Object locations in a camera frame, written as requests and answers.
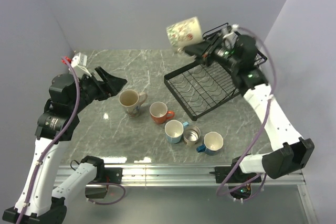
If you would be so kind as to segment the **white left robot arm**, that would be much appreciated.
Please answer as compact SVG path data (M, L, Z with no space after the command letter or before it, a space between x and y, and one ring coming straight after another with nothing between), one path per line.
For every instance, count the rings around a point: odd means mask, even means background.
M54 187L63 153L79 124L78 114L94 100L116 96L127 83L101 67L95 71L100 80L91 73L77 77L73 72L53 78L50 98L37 122L34 158L24 189L15 206L4 211L4 221L62 223L67 205L87 184L107 181L103 159L86 156L72 175Z

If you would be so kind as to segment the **beige floral mug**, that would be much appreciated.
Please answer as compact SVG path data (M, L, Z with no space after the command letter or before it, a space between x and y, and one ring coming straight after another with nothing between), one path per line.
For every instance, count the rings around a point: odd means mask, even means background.
M147 98L148 94L146 92L138 93L135 90L127 89L120 93L119 103L123 107L126 115L135 118L140 114L140 107Z

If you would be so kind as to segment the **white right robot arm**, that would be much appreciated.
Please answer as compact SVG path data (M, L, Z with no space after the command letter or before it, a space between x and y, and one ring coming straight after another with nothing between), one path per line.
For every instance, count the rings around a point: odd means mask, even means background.
M228 35L220 33L202 42L185 46L183 51L207 65L218 62L231 76L234 86L261 121L261 129L269 137L272 151L251 155L245 152L231 169L235 181L244 181L250 173L265 173L272 179L303 169L313 150L310 138L304 139L290 123L270 84L256 64L257 42L250 35L238 35L232 48L227 48Z

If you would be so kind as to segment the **green inside floral mug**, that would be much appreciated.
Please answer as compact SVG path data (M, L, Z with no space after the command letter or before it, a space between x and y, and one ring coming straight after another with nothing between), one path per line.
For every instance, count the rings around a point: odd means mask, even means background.
M194 45L203 40L202 29L197 17L166 27L166 34L174 52L179 52L185 46Z

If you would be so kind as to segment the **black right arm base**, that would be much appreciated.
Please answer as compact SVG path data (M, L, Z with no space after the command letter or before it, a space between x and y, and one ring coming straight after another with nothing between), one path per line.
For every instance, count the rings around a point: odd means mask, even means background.
M210 174L215 176L215 182L217 184L221 184L231 170L232 168L229 166L216 166Z

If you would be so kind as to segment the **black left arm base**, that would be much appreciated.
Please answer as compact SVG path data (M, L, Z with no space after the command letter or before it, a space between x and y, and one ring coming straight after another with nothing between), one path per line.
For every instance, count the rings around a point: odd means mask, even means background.
M121 184L123 169L121 167L107 167L104 168L101 175L99 175L98 183L114 183Z

